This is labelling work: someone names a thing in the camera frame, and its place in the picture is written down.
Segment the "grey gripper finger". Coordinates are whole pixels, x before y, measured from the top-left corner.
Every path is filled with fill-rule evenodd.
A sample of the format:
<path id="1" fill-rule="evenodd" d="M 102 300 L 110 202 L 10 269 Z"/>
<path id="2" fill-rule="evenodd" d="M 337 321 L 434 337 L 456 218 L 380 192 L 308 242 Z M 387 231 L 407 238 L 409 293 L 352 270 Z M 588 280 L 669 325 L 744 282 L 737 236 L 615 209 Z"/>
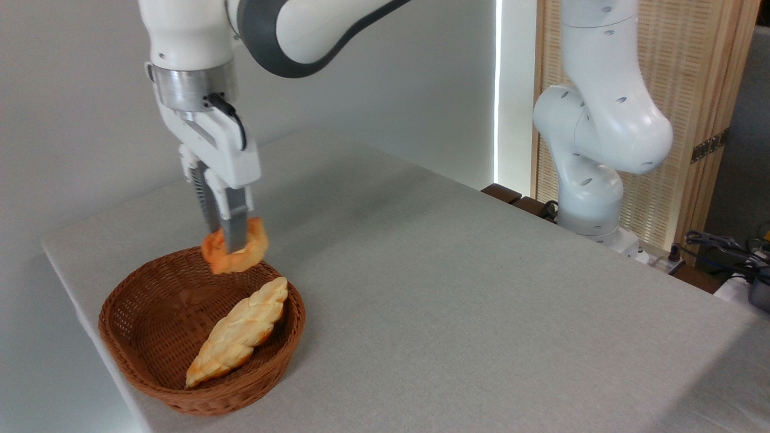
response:
<path id="1" fill-rule="evenodd" d="M 179 145 L 178 151 L 185 180 L 192 184 L 195 189 L 196 198 L 209 232 L 217 232 L 220 229 L 220 214 L 214 193 L 206 183 L 205 172 L 208 167 L 186 145 Z"/>
<path id="2" fill-rule="evenodd" d="M 247 246 L 248 212 L 254 209 L 250 187 L 231 188 L 212 168 L 204 172 L 206 186 L 214 195 L 215 213 L 223 231 L 227 253 Z"/>

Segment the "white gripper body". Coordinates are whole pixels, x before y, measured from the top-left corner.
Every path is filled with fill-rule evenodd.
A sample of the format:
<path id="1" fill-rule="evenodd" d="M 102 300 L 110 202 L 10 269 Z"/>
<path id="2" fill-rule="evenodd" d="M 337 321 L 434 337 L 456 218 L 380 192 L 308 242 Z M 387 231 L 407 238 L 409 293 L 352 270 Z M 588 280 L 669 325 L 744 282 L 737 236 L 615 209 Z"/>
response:
<path id="1" fill-rule="evenodd" d="M 254 139 L 238 116 L 210 102 L 212 94 L 232 103 L 237 95 L 233 63 L 181 71 L 146 64 L 166 128 L 228 186 L 237 189 L 259 180 L 261 167 Z"/>

